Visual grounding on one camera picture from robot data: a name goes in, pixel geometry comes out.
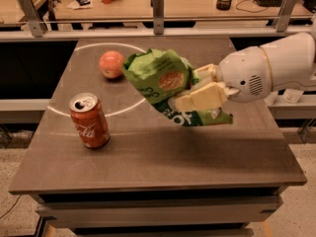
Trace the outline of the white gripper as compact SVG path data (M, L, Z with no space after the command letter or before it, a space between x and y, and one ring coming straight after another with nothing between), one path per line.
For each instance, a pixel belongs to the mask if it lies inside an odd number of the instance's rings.
M201 84L204 79L210 82ZM193 83L197 85L173 98L178 112L215 110L228 99L238 103L261 100L272 91L272 72L264 50L251 46L230 53L218 68L210 63L195 69Z

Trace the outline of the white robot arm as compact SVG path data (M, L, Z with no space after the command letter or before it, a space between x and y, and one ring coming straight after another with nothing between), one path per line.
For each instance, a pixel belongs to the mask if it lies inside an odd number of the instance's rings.
M227 101L249 103L270 93L315 89L315 33L299 33L228 54L219 64L197 70L201 81L171 99L179 112L221 108Z

